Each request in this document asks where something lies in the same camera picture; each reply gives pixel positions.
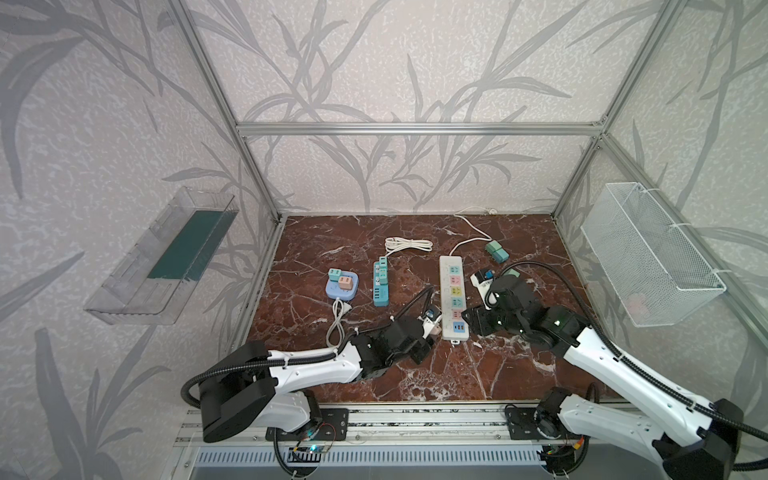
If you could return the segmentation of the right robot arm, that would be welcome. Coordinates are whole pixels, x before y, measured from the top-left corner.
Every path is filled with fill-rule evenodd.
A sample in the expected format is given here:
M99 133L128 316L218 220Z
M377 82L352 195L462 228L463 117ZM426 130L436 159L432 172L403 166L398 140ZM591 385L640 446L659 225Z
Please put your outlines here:
M767 438L766 432L744 423L737 405L696 395L619 348L565 275L552 265L542 267L565 285L577 311L544 306L516 264L500 273L483 269L471 277L482 303L462 314L469 330L477 336L516 333L588 372L638 412L632 415L557 387L536 407L533 423L541 435L609 442L660 466L670 479L726 479L733 472L766 469L765 459L736 459L743 435Z

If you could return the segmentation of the green double cube plug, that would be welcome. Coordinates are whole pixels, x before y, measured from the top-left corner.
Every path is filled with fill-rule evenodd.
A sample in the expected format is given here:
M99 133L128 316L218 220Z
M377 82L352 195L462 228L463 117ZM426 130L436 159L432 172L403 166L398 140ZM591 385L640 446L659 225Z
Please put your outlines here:
M499 264L503 264L509 260L508 252L501 246L498 241L492 240L487 242L485 245L485 250L491 256L491 258Z

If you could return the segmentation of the aluminium cage frame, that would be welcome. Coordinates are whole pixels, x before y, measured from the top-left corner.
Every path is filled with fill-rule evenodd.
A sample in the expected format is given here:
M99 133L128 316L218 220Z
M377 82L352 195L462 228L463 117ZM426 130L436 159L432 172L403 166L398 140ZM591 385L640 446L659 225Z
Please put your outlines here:
M658 10L658 18L643 40L641 47L631 62L629 70L622 80L615 98L611 101L607 113L601 120L584 122L496 122L496 123L461 123L461 122L277 122L256 123L249 125L235 120L234 114L225 98L223 87L217 79L213 64L205 51L203 41L196 28L192 10L183 1L171 1L169 3L170 17L178 26L182 37L189 47L192 58L196 62L203 80L213 96L217 109L222 116L225 126L225 138L232 141L235 150L245 165L251 179L268 204L270 214L276 222L283 221L276 201L271 195L264 176L256 164L253 155L245 141L246 135L241 128L254 129L254 134L276 136L588 136L590 143L583 153L575 172L566 184L564 193L560 197L554 214L559 215L565 202L570 198L578 181L581 180L594 154L599 148L606 147L616 165L628 169L627 175L649 188L652 181L629 160L623 158L623 154L616 151L613 146L614 139L609 135L611 123L618 118L620 110L629 98L631 91L640 81L641 75L647 69L651 58L658 53L661 44L666 39L673 24L682 13L686 3L684 1L664 1Z

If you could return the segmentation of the aluminium front rail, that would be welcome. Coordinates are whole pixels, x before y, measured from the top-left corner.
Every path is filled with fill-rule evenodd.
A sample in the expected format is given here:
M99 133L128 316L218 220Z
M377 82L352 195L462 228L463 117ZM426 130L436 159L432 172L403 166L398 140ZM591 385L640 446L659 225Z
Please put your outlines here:
M526 429L513 426L519 438L512 438L504 413L508 404L517 408L535 409L532 401L469 401L469 402L383 402L383 403L325 403L323 410L340 408L349 411L345 426L346 440L335 441L337 446L429 445L445 444L502 444L517 441L523 444L548 442L527 429L527 437L517 434ZM641 420L639 410L626 402L609 401L600 405L613 408L630 416L635 433L651 433L651 420ZM173 440L174 447L202 447L202 420L197 410L189 409ZM266 446L266 427L249 427L228 440L214 446Z

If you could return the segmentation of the long white power strip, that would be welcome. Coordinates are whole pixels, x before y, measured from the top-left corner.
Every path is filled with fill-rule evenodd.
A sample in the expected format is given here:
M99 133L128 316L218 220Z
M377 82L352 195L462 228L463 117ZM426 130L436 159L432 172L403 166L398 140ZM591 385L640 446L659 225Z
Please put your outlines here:
M462 313L467 309L463 262L459 256L439 257L442 338L458 345L469 339Z

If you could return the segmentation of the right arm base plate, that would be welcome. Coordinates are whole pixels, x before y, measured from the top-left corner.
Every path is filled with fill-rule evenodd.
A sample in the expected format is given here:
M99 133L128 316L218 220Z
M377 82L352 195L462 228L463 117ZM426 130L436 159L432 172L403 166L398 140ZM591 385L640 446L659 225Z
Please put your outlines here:
M511 440L544 440L536 423L534 406L507 404L503 410L507 430Z

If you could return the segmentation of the blue square power socket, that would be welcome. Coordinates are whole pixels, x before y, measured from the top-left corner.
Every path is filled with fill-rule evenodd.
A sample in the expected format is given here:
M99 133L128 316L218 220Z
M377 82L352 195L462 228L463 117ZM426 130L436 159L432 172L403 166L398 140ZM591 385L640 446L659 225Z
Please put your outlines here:
M356 296L358 286L359 277L356 273L337 268L328 270L325 293L329 299L350 302Z

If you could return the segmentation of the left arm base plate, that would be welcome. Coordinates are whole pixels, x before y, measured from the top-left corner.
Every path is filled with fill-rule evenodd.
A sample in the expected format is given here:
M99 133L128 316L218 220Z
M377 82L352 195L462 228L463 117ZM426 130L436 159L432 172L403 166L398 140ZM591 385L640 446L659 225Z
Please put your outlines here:
M306 427L297 432L277 431L275 428L266 430L266 439L273 441L275 437L283 441L343 441L347 437L350 410L347 408L322 408L321 419L313 419Z

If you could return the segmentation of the pink cube plug front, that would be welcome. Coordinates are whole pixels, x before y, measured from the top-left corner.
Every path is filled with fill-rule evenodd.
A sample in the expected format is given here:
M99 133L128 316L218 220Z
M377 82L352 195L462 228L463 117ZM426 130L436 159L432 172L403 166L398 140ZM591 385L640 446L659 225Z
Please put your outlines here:
M354 287L354 278L352 276L342 275L337 284L341 290L351 291Z

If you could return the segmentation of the clear plastic tray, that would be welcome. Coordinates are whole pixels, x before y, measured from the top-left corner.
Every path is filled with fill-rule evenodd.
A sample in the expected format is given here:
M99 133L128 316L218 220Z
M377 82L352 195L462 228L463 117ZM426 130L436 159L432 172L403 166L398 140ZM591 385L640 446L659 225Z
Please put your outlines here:
M233 194L180 188L84 310L108 325L176 323L238 213Z

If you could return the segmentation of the teal USB power strip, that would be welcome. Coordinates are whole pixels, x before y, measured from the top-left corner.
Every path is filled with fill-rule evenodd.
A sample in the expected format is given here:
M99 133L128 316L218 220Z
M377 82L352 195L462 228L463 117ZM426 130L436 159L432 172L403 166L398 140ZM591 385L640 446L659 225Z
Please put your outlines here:
M388 259L386 256L382 256L373 264L372 299L375 307L387 307L389 305L388 283Z

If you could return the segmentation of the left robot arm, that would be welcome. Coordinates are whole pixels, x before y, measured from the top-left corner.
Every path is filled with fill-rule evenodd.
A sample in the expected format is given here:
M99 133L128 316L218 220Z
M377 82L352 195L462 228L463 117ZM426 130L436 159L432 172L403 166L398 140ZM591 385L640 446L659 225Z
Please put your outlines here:
M322 423L312 387L376 379L406 359L419 364L434 347L438 327L427 315L401 316L352 333L337 347L284 352L249 342L187 380L180 397L200 411L206 443L251 426L306 434Z

